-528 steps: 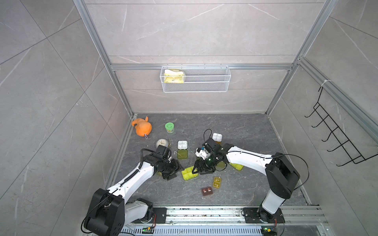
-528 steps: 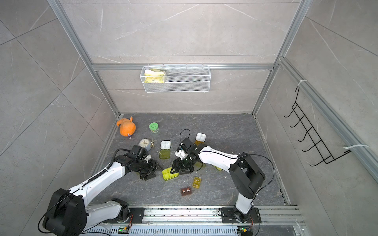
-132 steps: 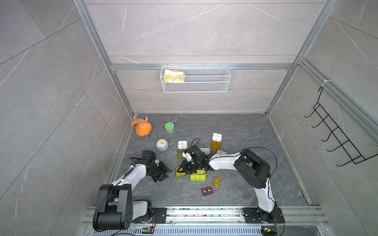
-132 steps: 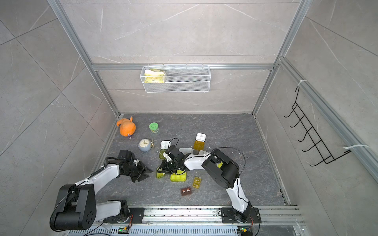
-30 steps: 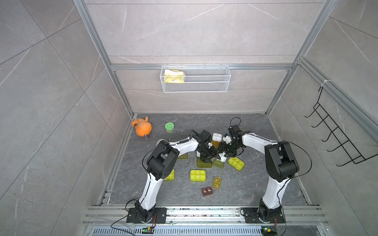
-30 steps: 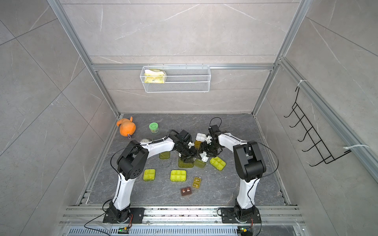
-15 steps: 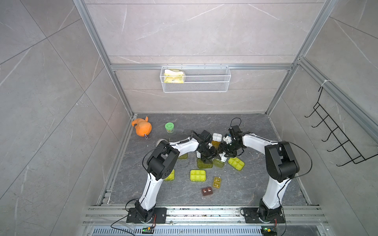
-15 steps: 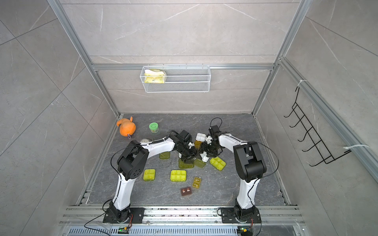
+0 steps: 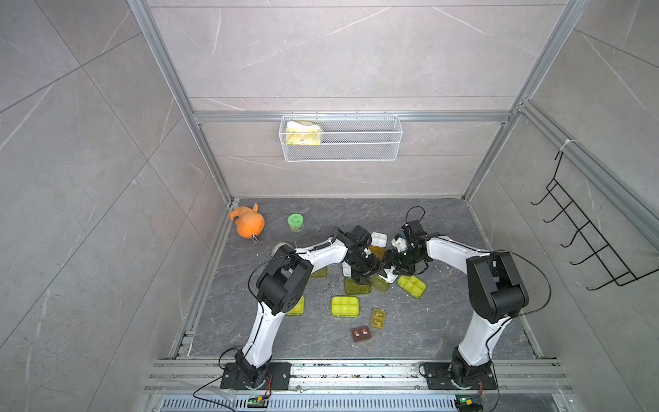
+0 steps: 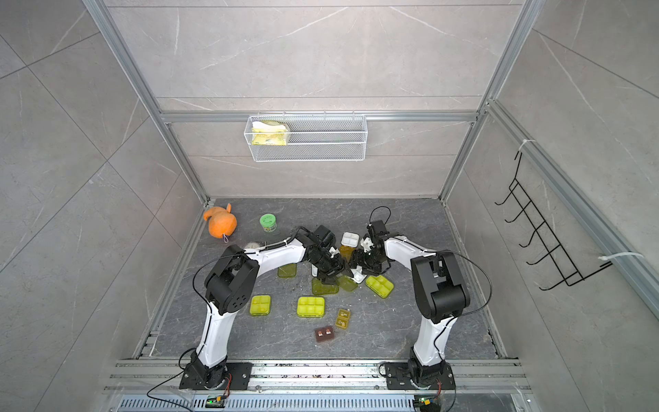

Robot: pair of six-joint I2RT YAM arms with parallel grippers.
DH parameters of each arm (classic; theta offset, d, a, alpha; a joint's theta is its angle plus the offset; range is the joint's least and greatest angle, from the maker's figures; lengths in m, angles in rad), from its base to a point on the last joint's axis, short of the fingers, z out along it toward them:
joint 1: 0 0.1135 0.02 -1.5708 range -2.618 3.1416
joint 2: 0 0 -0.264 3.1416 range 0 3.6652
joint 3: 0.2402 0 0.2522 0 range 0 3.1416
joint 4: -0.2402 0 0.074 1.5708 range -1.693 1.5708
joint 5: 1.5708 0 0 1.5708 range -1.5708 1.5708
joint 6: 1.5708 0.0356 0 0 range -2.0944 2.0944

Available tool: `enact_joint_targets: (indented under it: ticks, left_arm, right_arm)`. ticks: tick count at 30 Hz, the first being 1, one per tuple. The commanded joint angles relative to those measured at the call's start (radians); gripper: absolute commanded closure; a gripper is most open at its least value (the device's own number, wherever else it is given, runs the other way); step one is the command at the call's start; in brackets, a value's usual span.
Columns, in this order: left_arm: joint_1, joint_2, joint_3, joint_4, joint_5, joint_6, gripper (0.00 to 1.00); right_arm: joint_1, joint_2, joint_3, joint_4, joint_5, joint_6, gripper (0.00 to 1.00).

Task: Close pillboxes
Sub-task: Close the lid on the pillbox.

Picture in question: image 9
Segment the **amber pillbox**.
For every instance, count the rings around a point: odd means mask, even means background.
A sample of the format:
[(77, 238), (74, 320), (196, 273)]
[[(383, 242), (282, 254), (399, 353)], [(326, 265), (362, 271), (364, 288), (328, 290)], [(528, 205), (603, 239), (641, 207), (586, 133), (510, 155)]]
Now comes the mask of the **amber pillbox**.
[(369, 245), (368, 250), (374, 254), (378, 260), (382, 260), (387, 251), (387, 235), (384, 233), (372, 232), (371, 239), (371, 245)]

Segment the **large green six-cell pillbox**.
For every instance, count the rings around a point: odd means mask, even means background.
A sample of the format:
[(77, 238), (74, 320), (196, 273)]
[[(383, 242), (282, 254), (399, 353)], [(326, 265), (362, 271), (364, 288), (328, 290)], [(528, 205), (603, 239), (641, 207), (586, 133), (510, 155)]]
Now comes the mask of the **large green six-cell pillbox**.
[(331, 300), (331, 315), (335, 318), (358, 318), (360, 301), (355, 296), (335, 296)]

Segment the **yellow small pillbox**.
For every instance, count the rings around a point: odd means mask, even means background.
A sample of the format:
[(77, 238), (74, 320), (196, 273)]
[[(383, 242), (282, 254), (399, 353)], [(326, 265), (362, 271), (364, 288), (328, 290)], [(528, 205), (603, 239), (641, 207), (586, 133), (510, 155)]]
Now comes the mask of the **yellow small pillbox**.
[(386, 321), (386, 311), (382, 309), (374, 309), (372, 312), (371, 326), (375, 329), (382, 330), (384, 329), (384, 324)]

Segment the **brown small pillbox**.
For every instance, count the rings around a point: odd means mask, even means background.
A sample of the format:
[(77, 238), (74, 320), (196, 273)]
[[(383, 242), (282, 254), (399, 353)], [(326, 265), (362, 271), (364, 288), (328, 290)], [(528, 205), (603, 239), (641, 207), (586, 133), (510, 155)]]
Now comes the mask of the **brown small pillbox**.
[(351, 338), (354, 343), (361, 343), (372, 338), (372, 332), (368, 326), (359, 326), (350, 330)]

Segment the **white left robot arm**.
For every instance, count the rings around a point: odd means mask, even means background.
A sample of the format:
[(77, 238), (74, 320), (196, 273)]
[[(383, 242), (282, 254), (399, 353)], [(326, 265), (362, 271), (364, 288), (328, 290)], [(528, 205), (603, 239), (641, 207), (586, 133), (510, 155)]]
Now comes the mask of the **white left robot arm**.
[(381, 263), (368, 250), (371, 245), (372, 234), (361, 226), (348, 232), (336, 228), (329, 239), (311, 247), (280, 245), (264, 263), (256, 281), (257, 290), (252, 293), (257, 315), (247, 343), (234, 357), (240, 376), (249, 386), (257, 387), (265, 381), (281, 323), (303, 297), (311, 274), (345, 263), (351, 277), (365, 283), (382, 271)]

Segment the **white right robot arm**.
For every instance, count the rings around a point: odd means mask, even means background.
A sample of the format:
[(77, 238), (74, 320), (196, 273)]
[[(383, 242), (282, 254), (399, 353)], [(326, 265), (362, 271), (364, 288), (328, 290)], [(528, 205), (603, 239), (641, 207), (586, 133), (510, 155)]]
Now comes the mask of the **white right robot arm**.
[(429, 234), (419, 221), (405, 223), (402, 230), (384, 254), (387, 274), (413, 276), (419, 264), (439, 261), (467, 275), (473, 314), (449, 367), (453, 385), (467, 389), (490, 374), (492, 352), (508, 323), (528, 305), (528, 292), (510, 252), (489, 252)]

